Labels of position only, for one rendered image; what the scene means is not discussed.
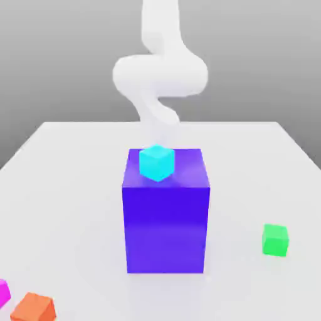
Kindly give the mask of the small cyan cube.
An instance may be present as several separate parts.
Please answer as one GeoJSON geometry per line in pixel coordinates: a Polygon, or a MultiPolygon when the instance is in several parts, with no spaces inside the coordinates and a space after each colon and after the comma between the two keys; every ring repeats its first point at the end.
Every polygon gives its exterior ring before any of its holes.
{"type": "Polygon", "coordinates": [[[174,173],[175,151],[153,145],[139,152],[139,172],[142,176],[160,182],[174,173]]]}

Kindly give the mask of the small green cube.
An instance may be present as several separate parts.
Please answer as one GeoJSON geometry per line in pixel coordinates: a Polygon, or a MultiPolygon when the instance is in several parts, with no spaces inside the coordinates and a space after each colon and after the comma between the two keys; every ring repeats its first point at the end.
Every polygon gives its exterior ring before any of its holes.
{"type": "Polygon", "coordinates": [[[286,257],[289,235],[286,226],[264,224],[262,235],[262,252],[265,255],[286,257]]]}

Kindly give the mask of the small orange cube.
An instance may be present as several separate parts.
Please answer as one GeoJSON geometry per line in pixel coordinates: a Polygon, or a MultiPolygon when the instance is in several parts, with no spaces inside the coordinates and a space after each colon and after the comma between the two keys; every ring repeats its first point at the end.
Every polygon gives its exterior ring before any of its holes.
{"type": "Polygon", "coordinates": [[[11,321],[55,321],[53,299],[28,292],[10,314],[11,321]]]}

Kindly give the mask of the small magenta cube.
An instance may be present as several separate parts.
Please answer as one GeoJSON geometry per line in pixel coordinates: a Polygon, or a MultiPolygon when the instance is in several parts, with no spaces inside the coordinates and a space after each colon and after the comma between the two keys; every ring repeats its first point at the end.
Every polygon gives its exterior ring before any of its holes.
{"type": "Polygon", "coordinates": [[[6,280],[0,279],[0,309],[11,299],[11,292],[6,280]]]}

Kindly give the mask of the large purple box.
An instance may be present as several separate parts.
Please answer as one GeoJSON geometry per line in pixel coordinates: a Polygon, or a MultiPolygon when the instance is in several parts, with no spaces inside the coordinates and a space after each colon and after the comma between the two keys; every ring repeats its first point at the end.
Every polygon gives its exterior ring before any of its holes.
{"type": "Polygon", "coordinates": [[[210,183],[200,149],[177,149],[161,182],[139,173],[130,149],[122,183],[128,273],[202,273],[210,183]]]}

